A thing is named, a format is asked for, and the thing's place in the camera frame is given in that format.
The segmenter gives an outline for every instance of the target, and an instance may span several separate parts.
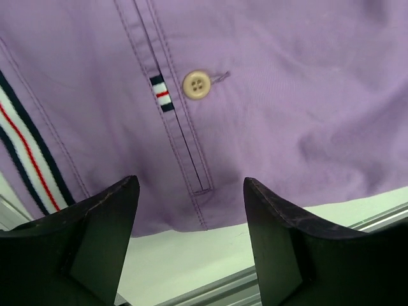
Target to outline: purple shirt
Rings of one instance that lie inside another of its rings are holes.
[[[2,0],[0,171],[35,218],[137,175],[134,235],[245,222],[245,177],[302,207],[406,186],[407,16],[406,0]],[[182,86],[196,70],[201,99]]]

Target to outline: navy red white stripe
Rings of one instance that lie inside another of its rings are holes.
[[[74,204],[48,147],[1,72],[0,139],[27,190],[45,215]]]
[[[168,92],[166,83],[161,75],[150,78],[150,82],[153,86],[154,94],[156,95],[157,102],[159,103],[163,112],[169,112],[174,110],[173,103],[171,102],[171,97]]]

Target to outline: beige button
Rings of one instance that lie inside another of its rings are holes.
[[[184,94],[193,100],[203,99],[211,89],[211,79],[204,71],[190,72],[183,81]]]

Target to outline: stitching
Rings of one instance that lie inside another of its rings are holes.
[[[120,21],[122,22],[122,25],[123,25],[123,27],[124,27],[124,29],[125,29],[126,36],[127,36],[128,40],[129,40],[129,42],[130,42],[130,44],[131,44],[133,53],[134,53],[134,55],[135,55],[135,57],[136,57],[136,59],[137,59],[137,61],[138,61],[138,64],[140,65],[140,67],[141,67],[141,69],[142,69],[142,73],[143,73],[143,75],[144,75],[144,77],[145,77],[145,79],[146,79],[146,82],[149,83],[149,88],[150,88],[150,91],[151,91],[152,95],[155,96],[155,94],[154,94],[154,92],[153,92],[153,88],[152,88],[150,82],[148,81],[148,80],[149,80],[149,77],[148,77],[148,75],[147,75],[147,72],[146,72],[146,70],[145,70],[145,67],[142,65],[142,62],[141,62],[141,60],[140,60],[140,58],[139,58],[139,55],[138,55],[138,53],[137,53],[137,51],[136,51],[136,47],[134,46],[133,40],[131,39],[131,35],[130,35],[130,33],[129,33],[129,29],[128,29],[128,25],[127,25],[128,22],[127,22],[127,20],[126,20],[126,17],[124,16],[121,7],[120,7],[119,4],[118,4],[118,0],[113,0],[113,1],[114,1],[114,3],[115,3],[116,10],[117,10],[118,13],[119,13]],[[166,130],[166,134],[167,134],[167,137],[168,137],[168,139],[169,139],[169,142],[170,142],[170,145],[171,145],[171,149],[173,150],[173,152],[174,152],[174,154],[175,154],[175,156],[176,156],[178,165],[180,166],[180,169],[182,170],[183,178],[184,178],[184,180],[187,182],[187,185],[188,185],[188,187],[189,187],[189,189],[190,189],[190,192],[191,192],[193,189],[192,189],[192,187],[191,187],[190,181],[187,179],[187,176],[186,176],[186,174],[185,174],[184,168],[183,168],[182,163],[181,163],[181,160],[180,160],[179,153],[177,152],[177,150],[176,150],[175,147],[174,147],[174,144],[173,144],[173,141],[172,141],[170,132],[169,132],[169,130],[168,130],[168,126],[167,126],[166,120],[164,119],[164,115],[163,115],[163,113],[162,113],[162,111],[161,111],[160,106],[159,106],[157,103],[155,103],[155,104],[156,104],[157,109],[159,110],[160,117],[161,117],[161,119],[163,120],[164,128],[165,128],[165,130]],[[207,225],[204,223],[203,216],[202,216],[202,214],[201,214],[200,208],[198,207],[198,205],[197,205],[197,203],[195,202],[195,199],[194,199],[194,198],[190,197],[190,199],[191,199],[191,201],[192,201],[192,203],[193,203],[193,205],[194,205],[194,207],[195,207],[195,211],[196,211],[198,220],[199,220],[199,222],[201,223],[201,226],[203,226],[203,227],[207,230],[208,228],[207,228]]]
[[[167,61],[168,65],[169,65],[171,75],[178,82],[178,84],[180,84],[181,82],[180,82],[179,78],[177,77],[177,75],[176,75],[176,73],[174,72],[174,69],[173,69],[173,67],[175,67],[174,60],[173,60],[173,57],[172,57],[171,52],[170,52],[170,47],[168,45],[166,35],[164,34],[164,31],[163,31],[163,26],[161,25],[160,20],[158,18],[156,6],[153,3],[153,1],[151,1],[151,0],[146,0],[146,1],[150,4],[150,7],[153,10],[154,18],[155,18],[155,20],[157,22],[157,26],[158,26],[158,28],[160,30],[160,33],[161,33],[162,37],[163,37],[163,42],[166,45],[166,50],[165,50],[166,52],[165,53],[167,53],[167,55],[168,55],[168,56],[166,56],[166,61]],[[194,142],[196,143],[196,146],[197,146],[197,149],[198,149],[198,154],[201,157],[201,161],[203,163],[204,171],[205,171],[205,174],[207,175],[208,183],[210,185],[210,188],[208,188],[207,190],[212,190],[214,188],[214,184],[213,184],[213,179],[212,179],[211,173],[207,168],[207,159],[205,158],[205,155],[204,155],[203,151],[201,150],[201,145],[200,145],[200,143],[199,143],[199,141],[198,141],[198,139],[196,137],[197,132],[196,132],[196,129],[195,129],[193,123],[190,120],[190,118],[191,118],[190,112],[189,112],[189,109],[188,109],[188,107],[186,105],[186,101],[185,101],[185,99],[183,98],[183,95],[180,92],[180,87],[179,86],[177,87],[177,92],[179,94],[178,96],[179,96],[179,98],[181,100],[181,105],[183,107],[183,110],[186,113],[186,119],[187,119],[187,122],[189,124],[189,127],[193,131],[191,134],[193,135]]]
[[[221,83],[221,82],[225,81],[225,79],[230,77],[230,76],[231,76],[231,73],[229,71],[223,73],[222,75],[214,76],[215,79],[213,79],[211,81],[211,85]]]
[[[206,193],[208,193],[210,191],[211,191],[211,188],[207,188],[207,189],[204,189],[204,190],[201,190],[201,191],[195,191],[193,194],[195,196],[201,196],[202,194],[206,194]]]
[[[1,40],[2,45],[4,45],[4,48],[6,48],[6,44],[3,40]],[[76,178],[76,181],[78,182],[79,186],[82,189],[82,192],[84,193],[84,195],[86,197],[90,197],[90,194],[84,184],[84,182],[82,181],[81,176],[78,173],[78,170],[73,162],[73,159],[71,157],[71,155],[69,154],[68,150],[65,147],[65,144],[62,142],[62,140],[60,139],[58,133],[55,130],[54,125],[51,123],[50,119],[48,118],[44,108],[42,107],[41,103],[39,102],[38,98],[35,96],[33,90],[31,89],[31,87],[29,86],[29,84],[24,80],[24,78],[22,77],[20,70],[18,68],[18,64],[15,61],[15,59],[13,58],[13,56],[11,55],[11,53],[7,50],[7,52],[4,52],[5,54],[8,54],[10,58],[8,58],[8,56],[6,56],[6,60],[8,61],[8,63],[13,67],[15,73],[17,74],[18,79],[20,80],[20,82],[23,84],[23,86],[25,87],[26,91],[29,93],[31,99],[34,102],[34,106],[40,111],[40,114],[43,117],[43,121],[45,122],[45,124],[47,125],[47,128],[50,130],[51,135],[54,137],[54,140],[58,143],[58,145],[60,146],[60,149],[62,150],[62,152],[64,153],[66,159],[68,160],[68,163],[71,166],[71,170]]]

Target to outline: seam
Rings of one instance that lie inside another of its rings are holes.
[[[136,51],[136,47],[135,47],[135,45],[134,45],[134,43],[133,43],[133,40],[131,39],[131,35],[130,35],[130,33],[129,33],[129,29],[128,29],[128,25],[127,25],[128,22],[127,22],[127,20],[126,20],[124,14],[123,14],[123,11],[122,11],[120,5],[118,4],[118,0],[113,0],[113,1],[114,1],[114,3],[115,3],[116,10],[118,11],[120,21],[122,22],[122,25],[123,25],[124,30],[125,30],[125,32],[126,32],[126,36],[127,36],[128,40],[129,40],[129,42],[130,42],[130,45],[131,45],[131,47],[132,47],[133,53],[134,53],[134,55],[135,55],[135,57],[136,57],[136,59],[137,59],[137,61],[138,61],[138,64],[140,65],[140,67],[141,67],[141,69],[142,69],[142,73],[143,73],[143,75],[144,75],[144,77],[145,77],[145,80],[146,80],[146,82],[148,83],[148,86],[149,86],[149,88],[150,88],[150,92],[152,93],[153,96],[156,96],[156,95],[154,94],[154,91],[153,91],[153,88],[152,88],[152,84],[149,82],[149,77],[148,77],[148,75],[147,75],[147,72],[146,72],[146,70],[145,70],[145,67],[142,65],[142,61],[140,60],[139,55],[138,55],[138,53],[137,53],[137,51]],[[177,162],[178,162],[178,166],[179,166],[180,169],[181,169],[182,176],[183,176],[184,180],[187,182],[187,186],[188,186],[188,188],[190,189],[190,192],[192,193],[192,190],[193,190],[193,189],[192,189],[192,187],[191,187],[190,181],[187,179],[186,173],[185,173],[185,171],[184,171],[184,168],[183,168],[182,163],[181,163],[181,160],[180,160],[179,153],[177,152],[177,150],[176,150],[175,147],[174,147],[174,144],[173,144],[173,141],[172,141],[170,132],[169,132],[169,130],[168,130],[168,126],[167,126],[166,120],[164,119],[164,116],[163,116],[163,113],[162,113],[162,111],[161,111],[160,106],[159,106],[157,103],[155,103],[155,104],[156,104],[157,110],[159,111],[160,117],[161,117],[161,119],[162,119],[162,121],[163,121],[164,128],[165,128],[165,130],[166,130],[166,134],[167,134],[167,137],[168,137],[168,139],[169,139],[171,149],[173,150],[174,155],[176,156],[176,160],[177,160]],[[203,219],[201,210],[200,210],[198,204],[196,203],[195,198],[193,198],[192,196],[190,196],[190,199],[191,199],[191,201],[192,201],[192,203],[193,203],[194,210],[196,211],[196,214],[197,214],[197,217],[198,217],[199,222],[201,223],[201,226],[204,227],[205,230],[207,230],[207,229],[208,229],[208,228],[207,228],[207,225],[206,225],[205,222],[204,222],[204,219]]]
[[[195,196],[201,196],[202,194],[206,194],[206,193],[208,193],[210,191],[211,191],[211,188],[207,188],[207,189],[204,189],[204,190],[195,191],[195,192],[193,192],[193,194]]]
[[[188,122],[188,124],[189,124],[189,127],[190,127],[191,130],[192,130],[193,139],[194,139],[194,142],[195,142],[195,144],[196,144],[196,146],[197,146],[198,154],[200,155],[201,162],[202,162],[202,164],[203,164],[203,168],[204,168],[205,174],[206,174],[206,176],[207,176],[207,178],[208,178],[208,183],[209,183],[209,185],[210,185],[210,187],[209,187],[207,190],[208,190],[208,191],[209,191],[209,190],[212,190],[212,189],[214,188],[214,184],[213,184],[213,180],[212,180],[211,173],[210,173],[209,169],[207,168],[207,159],[206,159],[206,157],[205,157],[205,155],[204,155],[204,153],[203,153],[203,151],[202,151],[202,149],[201,149],[200,142],[199,142],[198,139],[197,139],[197,136],[196,136],[196,135],[197,135],[197,132],[196,132],[196,129],[195,129],[194,124],[191,122],[190,111],[189,111],[189,109],[188,109],[188,107],[187,107],[187,105],[186,105],[186,100],[184,99],[184,96],[183,96],[182,93],[180,92],[180,84],[181,84],[181,82],[180,82],[179,78],[177,77],[176,73],[174,72],[174,67],[175,67],[175,65],[174,65],[174,60],[173,60],[173,56],[171,55],[171,52],[170,52],[170,47],[169,47],[169,45],[168,45],[168,41],[167,41],[166,35],[164,34],[164,31],[163,31],[163,26],[162,26],[162,24],[160,23],[160,20],[159,20],[159,18],[158,18],[158,14],[157,14],[157,9],[156,9],[156,6],[155,6],[155,4],[153,3],[153,1],[151,1],[151,0],[146,0],[146,1],[148,2],[148,4],[150,4],[149,6],[150,6],[151,9],[152,9],[152,11],[150,11],[150,12],[153,14],[154,19],[156,20],[157,27],[158,27],[157,30],[159,30],[159,32],[161,33],[161,36],[163,37],[162,41],[164,42],[164,44],[165,44],[165,46],[166,46],[166,48],[165,48],[166,50],[164,51],[164,53],[165,53],[165,55],[166,55],[166,61],[167,61],[168,65],[169,65],[169,68],[170,68],[170,73],[171,73],[173,79],[176,80],[177,83],[178,83],[177,93],[179,94],[178,96],[179,96],[179,98],[180,98],[180,100],[181,100],[181,105],[182,105],[182,107],[183,107],[183,110],[184,110],[185,113],[186,113],[186,119],[187,119],[187,122]]]
[[[212,78],[211,85],[221,83],[221,82],[225,81],[226,78],[229,78],[230,76],[231,76],[230,71],[227,71],[227,72],[225,72],[225,73],[223,73],[221,75],[210,76],[210,78]]]
[[[1,40],[1,43],[4,46],[4,48],[7,48],[6,43],[3,40]],[[72,172],[74,174],[74,177],[76,178],[76,182],[78,183],[78,185],[82,189],[82,192],[84,193],[84,195],[86,197],[90,197],[90,194],[89,194],[84,182],[82,181],[81,176],[79,175],[78,169],[76,168],[71,155],[69,154],[68,150],[66,149],[65,144],[62,142],[61,138],[59,137],[58,133],[56,132],[56,129],[55,129],[54,125],[51,123],[50,119],[48,118],[48,115],[46,114],[46,112],[45,112],[43,106],[41,105],[41,103],[39,102],[38,98],[35,96],[33,90],[31,89],[29,84],[24,80],[24,78],[23,78],[23,76],[22,76],[22,74],[20,72],[20,69],[18,68],[17,62],[15,61],[15,59],[13,58],[13,56],[11,55],[11,53],[8,50],[7,50],[7,52],[3,51],[3,53],[9,55],[9,56],[7,56],[7,55],[5,56],[6,60],[12,66],[12,68],[14,69],[18,79],[23,84],[26,91],[29,93],[32,101],[34,102],[34,106],[39,110],[41,116],[43,117],[43,121],[45,122],[45,124],[47,125],[47,128],[51,132],[51,135],[54,137],[54,140],[57,142],[60,149],[62,150],[62,153],[65,155],[65,158],[68,160],[68,164],[71,166],[71,170],[72,170]]]
[[[138,8],[138,6],[137,6],[137,4],[136,4],[136,1],[135,0],[132,0],[132,2],[133,2],[133,4],[134,4],[134,6],[135,6],[135,9],[136,9],[136,11],[137,11],[137,14],[139,14],[139,16],[141,16],[142,14],[140,13],[140,10],[139,10],[139,8]],[[148,34],[148,31],[146,30],[146,28],[143,28],[143,32],[145,33],[145,35],[146,35],[146,37],[149,37],[149,34]],[[161,70],[160,70],[160,65],[159,65],[159,63],[158,63],[158,61],[157,61],[157,59],[156,59],[156,56],[155,56],[155,54],[154,54],[154,50],[153,50],[153,47],[152,47],[152,45],[151,44],[149,44],[149,50],[150,50],[150,52],[151,52],[151,54],[152,54],[152,57],[154,58],[154,62],[156,63],[156,68],[157,68],[157,70],[158,70],[158,73],[160,73],[160,75],[161,75]],[[193,156],[192,156],[192,154],[191,154],[191,149],[190,149],[190,147],[188,146],[188,144],[187,144],[187,140],[186,140],[186,136],[185,136],[185,133],[184,133],[184,131],[183,131],[183,129],[182,129],[182,127],[181,127],[181,125],[180,125],[180,120],[179,120],[179,116],[177,115],[177,111],[176,110],[174,110],[174,114],[175,114],[175,118],[176,118],[176,120],[177,120],[177,124],[178,124],[178,126],[179,126],[179,128],[180,128],[180,132],[181,132],[181,134],[182,134],[182,137],[183,137],[183,140],[184,140],[184,142],[185,142],[185,144],[186,144],[186,149],[187,149],[187,151],[188,151],[188,154],[189,154],[189,156],[190,156],[190,160],[191,160],[191,164],[192,164],[192,166],[193,166],[193,168],[194,168],[194,171],[196,172],[196,176],[197,176],[197,179],[198,179],[198,182],[200,183],[200,190],[199,191],[195,191],[193,188],[191,188],[191,194],[197,194],[197,193],[202,193],[203,192],[203,184],[202,184],[202,182],[201,182],[201,176],[200,175],[198,175],[198,170],[197,170],[197,166],[196,166],[196,163],[195,163],[195,160],[193,159]]]

